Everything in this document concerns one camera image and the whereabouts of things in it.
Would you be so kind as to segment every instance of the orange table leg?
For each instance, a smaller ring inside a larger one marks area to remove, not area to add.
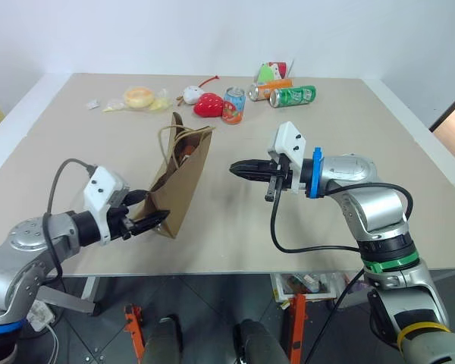
[[[293,320],[289,358],[290,364],[300,364],[302,360],[302,343],[303,343],[303,328],[305,320],[308,319],[306,314],[306,298],[302,294],[297,294],[295,298],[290,300],[290,316]]]
[[[142,308],[135,305],[124,307],[124,315],[127,319],[127,324],[124,327],[125,331],[130,332],[133,348],[135,349],[138,364],[142,362],[143,354],[145,353],[145,341],[141,328]]]

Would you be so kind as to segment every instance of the blue ring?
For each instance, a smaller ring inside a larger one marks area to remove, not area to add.
[[[7,334],[8,332],[12,332],[22,328],[24,326],[25,319],[18,322],[12,322],[11,324],[0,325],[0,334]]]
[[[313,151],[313,172],[312,172],[312,186],[310,187],[309,198],[316,199],[317,192],[319,191],[320,173],[322,169],[322,148],[317,146]]]

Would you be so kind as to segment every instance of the paper bag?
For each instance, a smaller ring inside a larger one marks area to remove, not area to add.
[[[156,210],[170,210],[158,232],[172,238],[177,236],[206,162],[212,130],[212,127],[198,130],[186,128],[180,115],[173,113],[168,149],[166,153],[162,150],[164,163],[135,219]]]

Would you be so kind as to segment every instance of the gray pants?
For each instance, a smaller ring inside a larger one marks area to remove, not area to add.
[[[240,339],[247,364],[290,364],[278,341],[259,322],[241,323]],[[180,343],[172,318],[163,318],[154,328],[142,364],[180,364]]]

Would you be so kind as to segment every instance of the table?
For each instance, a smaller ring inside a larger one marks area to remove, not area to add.
[[[373,158],[382,180],[407,188],[415,200],[410,231],[429,268],[455,268],[455,182],[441,170],[362,80],[300,78],[313,84],[311,105],[273,109],[267,102],[246,101],[243,121],[224,124],[202,119],[192,107],[170,111],[102,112],[109,99],[129,86],[166,88],[173,97],[207,77],[74,74],[0,168],[0,244],[19,221],[41,215],[53,175],[66,158],[104,165],[132,188],[148,188],[162,163],[157,131],[178,112],[188,127],[216,127],[204,171],[177,239],[147,232],[108,246],[89,246],[64,262],[64,275],[165,275],[178,273],[333,271],[360,268],[352,252],[296,255],[275,249],[269,233],[271,204],[267,184],[229,173],[231,163],[268,158],[266,149],[279,124],[292,121],[325,155],[355,152]],[[233,85],[247,88],[251,77],[222,77],[208,92],[223,95]],[[102,107],[87,110],[98,99]],[[67,169],[58,185],[53,212],[81,210],[80,192],[87,176]],[[308,200],[284,193],[278,211],[278,239],[288,248],[316,244],[354,245],[335,201]]]

